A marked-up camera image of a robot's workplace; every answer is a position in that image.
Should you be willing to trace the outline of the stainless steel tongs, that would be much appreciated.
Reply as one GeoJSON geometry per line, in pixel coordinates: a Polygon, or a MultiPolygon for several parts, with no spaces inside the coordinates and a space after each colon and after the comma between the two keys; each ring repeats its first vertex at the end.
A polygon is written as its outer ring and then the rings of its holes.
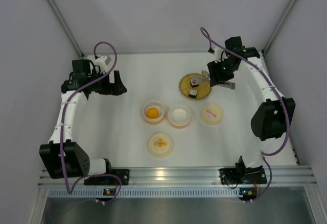
{"type": "MultiPolygon", "coordinates": [[[[210,85],[210,78],[209,78],[209,73],[205,70],[202,70],[201,73],[193,73],[191,74],[191,79],[196,79],[200,83],[208,83],[210,85]]],[[[225,82],[225,83],[220,83],[217,86],[221,86],[224,88],[228,88],[231,90],[235,90],[236,84],[233,82],[225,82]]]]}

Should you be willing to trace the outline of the orange round food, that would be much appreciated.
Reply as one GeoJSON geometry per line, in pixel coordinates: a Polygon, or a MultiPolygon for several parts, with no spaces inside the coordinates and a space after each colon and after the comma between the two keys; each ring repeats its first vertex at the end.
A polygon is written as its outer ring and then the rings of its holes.
{"type": "Polygon", "coordinates": [[[146,116],[149,119],[157,119],[160,117],[160,111],[156,107],[149,108],[146,111],[146,116]]]}

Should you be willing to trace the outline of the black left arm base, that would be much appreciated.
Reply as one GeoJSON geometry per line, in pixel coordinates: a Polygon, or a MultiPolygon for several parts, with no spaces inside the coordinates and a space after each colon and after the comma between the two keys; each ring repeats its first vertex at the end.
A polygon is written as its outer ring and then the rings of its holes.
{"type": "MultiPolygon", "coordinates": [[[[121,185],[126,186],[129,184],[130,170],[126,168],[114,168],[111,172],[121,180],[121,185]]],[[[86,186],[107,186],[107,185],[119,185],[119,181],[114,177],[91,177],[84,180],[86,186]]]]}

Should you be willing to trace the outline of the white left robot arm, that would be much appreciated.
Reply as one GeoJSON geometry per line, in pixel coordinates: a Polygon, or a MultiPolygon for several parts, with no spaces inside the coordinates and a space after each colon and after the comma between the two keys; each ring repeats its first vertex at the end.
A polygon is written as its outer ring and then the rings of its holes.
{"type": "Polygon", "coordinates": [[[96,57],[72,61],[73,71],[61,86],[61,107],[57,123],[47,144],[39,148],[40,157],[52,179],[85,177],[112,173],[108,159],[91,159],[76,142],[84,107],[93,93],[118,96],[127,92],[119,71],[108,72],[111,58],[96,57]]]}

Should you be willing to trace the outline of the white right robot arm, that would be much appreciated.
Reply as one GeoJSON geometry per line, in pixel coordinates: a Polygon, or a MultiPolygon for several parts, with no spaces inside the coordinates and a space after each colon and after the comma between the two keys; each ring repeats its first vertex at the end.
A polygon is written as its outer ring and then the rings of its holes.
{"type": "Polygon", "coordinates": [[[262,166],[264,157],[279,154],[290,137],[290,125],[295,101],[286,98],[267,74],[261,55],[255,47],[245,47],[241,37],[230,37],[220,47],[226,57],[219,57],[207,64],[210,86],[225,85],[239,72],[247,81],[258,104],[250,126],[260,141],[251,143],[239,158],[245,169],[262,166]]]}

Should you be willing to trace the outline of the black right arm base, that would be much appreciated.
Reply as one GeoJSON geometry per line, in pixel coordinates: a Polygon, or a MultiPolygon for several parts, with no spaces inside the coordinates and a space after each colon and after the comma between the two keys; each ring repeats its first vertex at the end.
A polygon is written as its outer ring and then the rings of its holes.
{"type": "Polygon", "coordinates": [[[263,166],[247,167],[242,156],[234,167],[219,169],[221,183],[223,185],[240,185],[240,184],[267,184],[267,178],[263,166]]]}

